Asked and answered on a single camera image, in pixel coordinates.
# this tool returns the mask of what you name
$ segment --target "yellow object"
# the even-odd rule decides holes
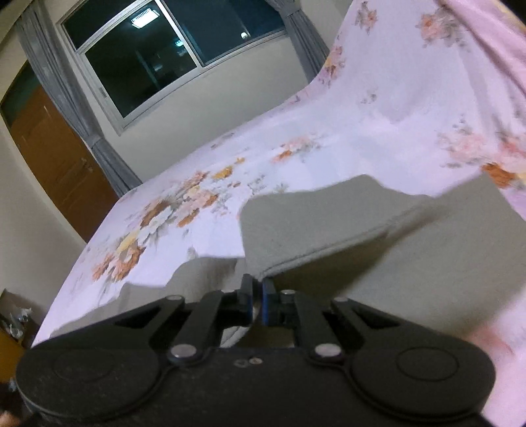
[[[15,376],[16,365],[24,354],[22,346],[4,330],[0,330],[0,382],[9,382]]]

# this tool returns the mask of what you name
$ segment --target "window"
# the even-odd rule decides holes
[[[116,129],[283,22],[265,0],[87,0],[62,22]]]

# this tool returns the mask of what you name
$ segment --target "wall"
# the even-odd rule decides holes
[[[76,2],[45,0],[53,22]],[[332,0],[301,3],[323,39],[332,45],[343,19]],[[69,59],[106,139],[142,180],[155,177],[199,146],[281,104],[307,84],[290,39],[279,37],[178,88],[119,136],[73,58]]]
[[[9,34],[0,50],[0,99],[25,56]],[[51,203],[0,120],[0,286],[42,320],[84,243]]]

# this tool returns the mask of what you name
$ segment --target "white flower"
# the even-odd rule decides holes
[[[171,206],[168,206],[158,215],[154,216],[147,226],[140,229],[139,234],[137,236],[137,245],[144,247],[146,241],[150,238],[150,236],[154,235],[157,232],[157,230],[171,218],[173,213],[174,210],[171,208]]]

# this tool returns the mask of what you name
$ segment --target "pink floral fabric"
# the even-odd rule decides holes
[[[244,256],[238,215],[259,194],[367,174],[437,196],[486,173],[526,219],[524,34],[494,0],[353,2],[305,89],[115,205],[36,342],[114,300],[126,282],[162,287],[190,259]],[[497,366],[484,413],[499,427],[526,421],[525,295],[471,336]],[[521,402],[509,404],[512,396]]]

